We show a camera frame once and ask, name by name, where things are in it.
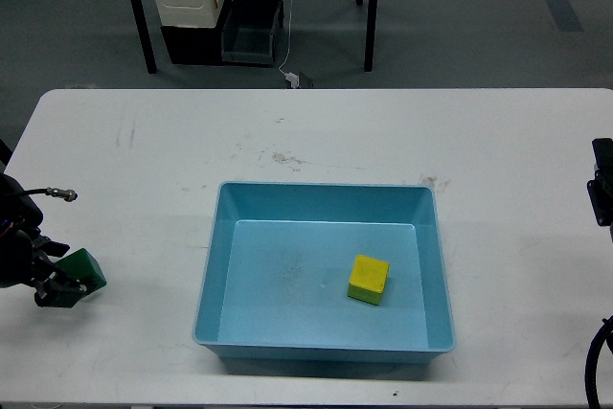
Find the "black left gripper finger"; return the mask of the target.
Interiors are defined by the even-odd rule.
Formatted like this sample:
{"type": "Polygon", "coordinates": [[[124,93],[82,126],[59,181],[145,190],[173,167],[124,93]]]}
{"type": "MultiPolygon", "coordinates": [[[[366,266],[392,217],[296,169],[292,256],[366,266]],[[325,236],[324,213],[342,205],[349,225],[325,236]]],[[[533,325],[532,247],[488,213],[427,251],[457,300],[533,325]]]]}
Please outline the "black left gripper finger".
{"type": "Polygon", "coordinates": [[[70,250],[66,243],[53,241],[46,236],[39,236],[33,240],[33,248],[36,251],[44,252],[48,257],[62,258],[70,250]]]}
{"type": "Polygon", "coordinates": [[[34,301],[39,307],[74,307],[87,295],[87,286],[45,259],[33,262],[34,301]]]}

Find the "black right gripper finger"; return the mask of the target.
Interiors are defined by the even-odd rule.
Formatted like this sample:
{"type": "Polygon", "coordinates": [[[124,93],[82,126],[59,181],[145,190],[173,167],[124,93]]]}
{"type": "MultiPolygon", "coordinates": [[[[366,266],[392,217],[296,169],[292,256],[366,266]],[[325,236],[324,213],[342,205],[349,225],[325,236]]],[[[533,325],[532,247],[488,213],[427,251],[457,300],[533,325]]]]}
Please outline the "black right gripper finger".
{"type": "Polygon", "coordinates": [[[612,225],[612,139],[592,141],[595,155],[594,178],[587,182],[587,191],[599,226],[612,225]]]}

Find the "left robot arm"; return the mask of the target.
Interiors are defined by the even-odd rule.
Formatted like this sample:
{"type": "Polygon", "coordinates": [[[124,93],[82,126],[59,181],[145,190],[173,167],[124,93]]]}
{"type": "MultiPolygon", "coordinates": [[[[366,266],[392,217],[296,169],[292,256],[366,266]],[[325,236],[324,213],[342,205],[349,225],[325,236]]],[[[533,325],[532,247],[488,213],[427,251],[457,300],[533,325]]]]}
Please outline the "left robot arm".
{"type": "Polygon", "coordinates": [[[69,246],[40,233],[43,214],[32,200],[36,194],[66,201],[77,198],[72,190],[25,190],[14,178],[1,175],[1,286],[33,288],[40,307],[73,307],[90,290],[51,261],[64,256],[69,246]]]}

